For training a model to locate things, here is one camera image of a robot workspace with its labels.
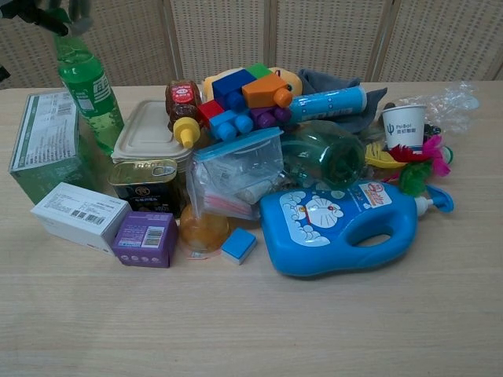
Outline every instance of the gray cloth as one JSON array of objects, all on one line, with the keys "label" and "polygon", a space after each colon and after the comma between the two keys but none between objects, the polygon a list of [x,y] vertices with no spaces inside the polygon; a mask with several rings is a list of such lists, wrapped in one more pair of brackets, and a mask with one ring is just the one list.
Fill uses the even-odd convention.
[{"label": "gray cloth", "polygon": [[[328,92],[330,90],[351,88],[352,86],[360,85],[360,79],[358,78],[342,80],[335,76],[327,75],[326,73],[305,68],[299,71],[298,76],[303,85],[302,94]],[[376,117],[377,104],[386,93],[387,88],[367,92],[367,107],[361,114],[334,116],[326,120],[337,123],[346,131],[353,134],[363,131]]]}]

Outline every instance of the tin can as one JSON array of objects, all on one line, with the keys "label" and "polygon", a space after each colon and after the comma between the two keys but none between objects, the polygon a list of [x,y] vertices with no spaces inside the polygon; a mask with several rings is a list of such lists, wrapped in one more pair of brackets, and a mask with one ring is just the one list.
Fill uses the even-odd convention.
[{"label": "tin can", "polygon": [[108,183],[133,210],[169,212],[179,218],[185,199],[177,172],[173,159],[126,161],[112,168]]}]

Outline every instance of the wicker panel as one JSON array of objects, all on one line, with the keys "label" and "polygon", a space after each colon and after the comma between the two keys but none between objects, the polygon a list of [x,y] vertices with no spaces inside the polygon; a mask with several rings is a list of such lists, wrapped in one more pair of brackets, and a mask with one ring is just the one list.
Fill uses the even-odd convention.
[{"label": "wicker panel", "polygon": [[[84,35],[112,85],[164,85],[172,78],[158,0],[93,2],[94,25]],[[1,88],[61,86],[50,37],[21,20],[2,20],[0,61],[13,77]]]},{"label": "wicker panel", "polygon": [[171,0],[171,8],[186,79],[263,61],[263,0]]},{"label": "wicker panel", "polygon": [[502,0],[402,0],[380,81],[484,79],[502,48]]},{"label": "wicker panel", "polygon": [[0,89],[61,86],[50,37],[19,18],[0,20],[0,64],[10,77]]},{"label": "wicker panel", "polygon": [[280,0],[276,64],[364,78],[385,1]]}]

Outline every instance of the clear plastic bottle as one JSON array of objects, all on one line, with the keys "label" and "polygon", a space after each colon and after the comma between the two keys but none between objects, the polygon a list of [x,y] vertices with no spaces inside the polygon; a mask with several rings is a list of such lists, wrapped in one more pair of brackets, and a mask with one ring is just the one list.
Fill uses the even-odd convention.
[{"label": "clear plastic bottle", "polygon": [[[70,22],[61,8],[51,14]],[[61,81],[89,123],[100,149],[110,156],[124,122],[103,66],[80,38],[55,36],[54,41]]]},{"label": "clear plastic bottle", "polygon": [[313,120],[281,135],[285,172],[300,185],[323,181],[344,189],[363,174],[365,149],[359,139],[334,122]]}]

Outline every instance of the container lid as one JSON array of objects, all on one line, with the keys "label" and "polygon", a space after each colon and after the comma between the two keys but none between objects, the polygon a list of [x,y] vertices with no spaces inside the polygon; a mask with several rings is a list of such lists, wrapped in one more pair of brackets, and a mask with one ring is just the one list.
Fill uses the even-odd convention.
[{"label": "container lid", "polygon": [[169,117],[164,101],[142,101],[133,110],[117,139],[112,158],[174,159],[177,163],[187,159],[191,149],[183,148],[167,128]]},{"label": "container lid", "polygon": [[112,168],[108,183],[114,186],[167,183],[176,177],[177,163],[173,159],[126,161]]},{"label": "container lid", "polygon": [[207,161],[216,157],[224,156],[228,153],[247,148],[250,145],[267,141],[283,133],[279,127],[266,128],[264,130],[253,131],[249,134],[241,135],[231,141],[223,141],[207,148],[200,149],[194,153],[197,162]]}]

